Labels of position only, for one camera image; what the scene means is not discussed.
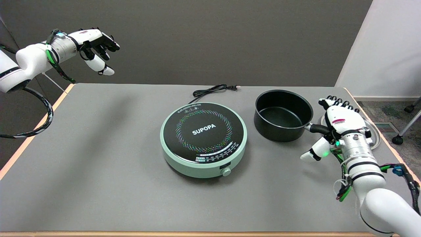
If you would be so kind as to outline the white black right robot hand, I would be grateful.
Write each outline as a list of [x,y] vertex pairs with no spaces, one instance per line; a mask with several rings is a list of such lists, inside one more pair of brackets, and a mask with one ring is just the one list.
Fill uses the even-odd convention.
[[349,104],[349,101],[342,101],[342,99],[330,95],[327,98],[319,99],[318,104],[325,109],[326,125],[309,123],[304,127],[311,133],[322,134],[322,138],[319,138],[310,150],[301,155],[302,161],[320,161],[337,147],[337,141],[344,133],[360,132],[365,127],[363,118]]

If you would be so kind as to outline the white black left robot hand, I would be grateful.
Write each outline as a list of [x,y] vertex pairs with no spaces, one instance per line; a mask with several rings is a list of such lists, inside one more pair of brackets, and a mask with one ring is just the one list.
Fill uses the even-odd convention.
[[79,53],[90,69],[98,75],[111,76],[115,71],[106,64],[110,60],[108,51],[116,52],[120,50],[120,45],[113,36],[108,36],[99,29],[88,29],[79,31],[76,34],[80,43]]

